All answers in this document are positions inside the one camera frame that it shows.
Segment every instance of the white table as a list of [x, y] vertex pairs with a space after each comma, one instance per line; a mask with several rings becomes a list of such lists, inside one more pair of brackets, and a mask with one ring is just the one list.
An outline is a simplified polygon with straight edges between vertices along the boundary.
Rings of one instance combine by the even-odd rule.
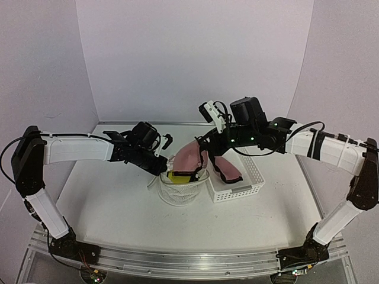
[[[119, 132], [135, 124], [98, 125]], [[174, 142], [168, 157], [211, 127], [156, 125]], [[249, 149], [259, 153], [258, 149]], [[157, 251], [256, 251], [299, 246], [320, 220], [315, 201], [295, 156], [254, 158], [266, 180], [257, 195], [214, 204], [207, 191], [188, 206], [175, 207], [147, 190], [152, 175], [122, 162], [77, 162], [58, 207], [78, 240]]]

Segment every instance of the black cable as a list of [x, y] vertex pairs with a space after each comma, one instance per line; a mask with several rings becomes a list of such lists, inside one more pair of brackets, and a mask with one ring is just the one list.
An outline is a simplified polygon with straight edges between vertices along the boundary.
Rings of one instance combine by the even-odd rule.
[[[2, 167], [2, 158], [5, 154], [5, 152], [16, 142], [21, 141], [21, 140], [26, 139], [26, 138], [38, 137], [39, 135], [43, 136], [43, 137], [49, 137], [50, 136], [50, 134], [46, 134], [46, 133], [29, 134], [29, 135], [21, 136], [21, 137], [16, 138], [15, 140], [12, 140], [11, 142], [9, 142], [8, 145], [6, 145], [4, 147], [4, 149], [2, 150], [2, 152], [0, 154], [0, 171], [11, 183], [15, 184], [15, 181], [10, 176], [8, 176], [7, 173], [5, 173], [5, 170]], [[83, 133], [56, 133], [56, 134], [52, 134], [52, 136], [53, 137], [63, 137], [63, 136], [67, 136], [67, 137], [70, 137], [70, 136], [88, 137], [89, 136], [90, 138], [104, 140], [108, 143], [114, 144], [113, 141], [111, 141], [109, 139], [106, 139], [104, 137], [100, 137], [97, 135], [92, 135], [92, 134], [87, 135], [87, 134], [83, 134]]]
[[307, 123], [307, 124], [304, 124], [303, 126], [299, 127], [298, 129], [294, 130], [294, 132], [290, 135], [290, 137], [284, 142], [282, 143], [279, 147], [277, 147], [275, 150], [269, 152], [269, 153], [266, 153], [266, 154], [256, 154], [256, 155], [250, 155], [250, 154], [245, 154], [245, 153], [242, 153], [241, 151], [235, 149], [235, 148], [232, 148], [235, 152], [237, 152], [238, 154], [240, 155], [243, 155], [243, 156], [246, 156], [246, 157], [262, 157], [262, 156], [268, 156], [268, 155], [271, 155], [271, 154], [274, 154], [277, 150], [279, 150], [281, 147], [283, 147], [292, 137], [294, 137], [297, 133], [299, 133], [301, 130], [304, 130], [308, 127], [311, 127], [315, 124], [322, 124], [322, 128], [319, 130], [319, 131], [323, 131], [325, 129], [325, 123], [323, 123], [322, 121], [314, 121], [314, 122], [310, 122], [310, 123]]
[[43, 137], [50, 137], [50, 136], [52, 136], [52, 137], [71, 137], [71, 136], [90, 137], [90, 138], [95, 138], [95, 139], [99, 139], [99, 140], [104, 140], [108, 143], [114, 144], [114, 142], [112, 140], [106, 139], [104, 137], [92, 135], [92, 134], [88, 135], [88, 134], [84, 134], [84, 133], [51, 133], [51, 134], [40, 133], [40, 135]]

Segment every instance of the wire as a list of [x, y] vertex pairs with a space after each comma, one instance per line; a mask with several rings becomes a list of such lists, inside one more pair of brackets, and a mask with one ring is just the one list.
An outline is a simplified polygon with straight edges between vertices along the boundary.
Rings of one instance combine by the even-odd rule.
[[[224, 119], [225, 119], [225, 123], [226, 123], [226, 135], [227, 135], [227, 139], [229, 139], [229, 123], [232, 121], [232, 115], [228, 113], [227, 111], [227, 107], [226, 105], [223, 103], [223, 102], [220, 102], [220, 101], [216, 101], [214, 102], [214, 104], [216, 103], [219, 103], [222, 105], [223, 109], [224, 109], [224, 113], [221, 112], [221, 114], [224, 116]], [[236, 153], [242, 155], [242, 156], [245, 156], [245, 157], [263, 157], [263, 156], [268, 156], [268, 155], [271, 155], [271, 154], [274, 154], [277, 150], [279, 150], [281, 147], [283, 147], [292, 137], [294, 137], [297, 133], [299, 133], [301, 130], [304, 130], [306, 128], [309, 128], [311, 126], [314, 126], [316, 124], [322, 124], [322, 127], [319, 131], [323, 131], [325, 129], [325, 123], [323, 123], [322, 121], [314, 121], [314, 122], [311, 122], [311, 123], [308, 123], [308, 124], [304, 124], [303, 126], [299, 127], [298, 129], [294, 130], [290, 137], [284, 142], [282, 143], [279, 147], [277, 147], [275, 150], [269, 152], [269, 153], [265, 153], [265, 154], [253, 154], [253, 155], [250, 155], [250, 154], [245, 154], [245, 153], [242, 153], [241, 151], [237, 150], [236, 148], [232, 147], [233, 151], [235, 151]]]
[[[15, 140], [12, 140], [11, 142], [9, 142], [8, 145], [6, 145], [4, 147], [4, 149], [2, 150], [2, 152], [0, 154], [0, 171], [11, 183], [15, 184], [15, 181], [10, 176], [8, 176], [7, 173], [5, 173], [5, 170], [4, 170], [3, 166], [2, 166], [2, 159], [3, 159], [3, 156], [4, 156], [5, 152], [14, 143], [16, 143], [18, 141], [21, 141], [21, 140], [27, 139], [27, 138], [38, 137], [38, 136], [49, 137], [50, 134], [38, 133], [38, 134], [29, 134], [29, 135], [21, 136], [21, 137], [16, 138]], [[111, 141], [109, 139], [106, 139], [104, 137], [100, 137], [100, 136], [97, 136], [97, 135], [92, 135], [92, 134], [91, 135], [87, 135], [87, 134], [84, 134], [84, 133], [56, 133], [56, 134], [51, 134], [51, 136], [53, 136], [53, 137], [63, 137], [63, 136], [67, 136], [67, 137], [70, 137], [70, 136], [90, 137], [90, 138], [104, 140], [104, 141], [106, 141], [108, 143], [114, 144], [113, 141]]]
[[278, 151], [281, 147], [283, 147], [292, 137], [294, 137], [297, 133], [299, 133], [301, 130], [304, 130], [308, 127], [311, 127], [311, 126], [314, 126], [316, 124], [322, 124], [322, 127], [321, 129], [318, 130], [318, 132], [320, 131], [323, 131], [325, 129], [325, 123], [323, 123], [322, 121], [314, 121], [314, 122], [310, 122], [310, 123], [307, 123], [307, 124], [304, 124], [303, 126], [299, 127], [298, 129], [294, 130], [294, 132], [290, 135], [290, 137], [284, 142], [282, 143], [279, 147], [277, 147], [275, 150], [269, 152], [269, 153], [265, 153], [265, 154], [259, 154], [259, 155], [250, 155], [250, 154], [245, 154], [245, 153], [242, 153], [241, 151], [233, 148], [233, 150], [235, 152], [237, 152], [238, 154], [240, 155], [243, 155], [243, 156], [246, 156], [246, 157], [262, 157], [262, 156], [268, 156], [268, 155], [271, 155], [271, 154], [274, 154], [276, 151]]
[[92, 134], [88, 135], [88, 134], [84, 134], [84, 133], [52, 133], [52, 134], [40, 133], [40, 135], [43, 137], [50, 137], [50, 136], [53, 136], [53, 137], [71, 137], [71, 136], [90, 137], [90, 138], [95, 138], [95, 139], [99, 139], [99, 140], [104, 140], [104, 141], [111, 143], [111, 144], [115, 144], [112, 140], [106, 139], [104, 137], [92, 135]]

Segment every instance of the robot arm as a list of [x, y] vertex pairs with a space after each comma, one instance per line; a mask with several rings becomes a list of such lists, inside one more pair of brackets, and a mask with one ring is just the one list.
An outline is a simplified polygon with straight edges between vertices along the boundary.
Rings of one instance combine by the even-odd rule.
[[327, 260], [327, 247], [332, 238], [359, 213], [377, 205], [379, 178], [375, 140], [353, 140], [348, 135], [315, 130], [288, 118], [279, 117], [268, 122], [256, 98], [244, 98], [230, 105], [236, 122], [228, 121], [226, 107], [224, 113], [207, 116], [206, 112], [217, 112], [218, 109], [202, 106], [200, 112], [208, 122], [209, 117], [215, 117], [216, 120], [222, 117], [227, 121], [223, 127], [216, 127], [200, 140], [209, 154], [222, 156], [228, 149], [238, 152], [237, 147], [258, 146], [261, 150], [290, 153], [329, 163], [354, 176], [346, 200], [313, 226], [303, 246], [279, 251], [282, 270]]
[[160, 136], [150, 124], [138, 123], [131, 131], [104, 131], [110, 139], [90, 134], [42, 133], [36, 126], [27, 128], [13, 156], [12, 169], [17, 191], [30, 215], [49, 230], [53, 237], [49, 248], [53, 254], [80, 261], [82, 251], [87, 261], [97, 261], [98, 246], [76, 241], [73, 229], [45, 190], [43, 166], [63, 161], [102, 160], [133, 163], [158, 176], [167, 170], [167, 158], [160, 156], [172, 142]]

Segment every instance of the white backdrop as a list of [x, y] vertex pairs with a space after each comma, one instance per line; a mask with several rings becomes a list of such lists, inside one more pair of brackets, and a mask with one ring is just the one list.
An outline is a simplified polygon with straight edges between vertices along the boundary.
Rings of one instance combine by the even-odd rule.
[[312, 0], [77, 0], [100, 121], [203, 121], [198, 106], [258, 96], [285, 116]]

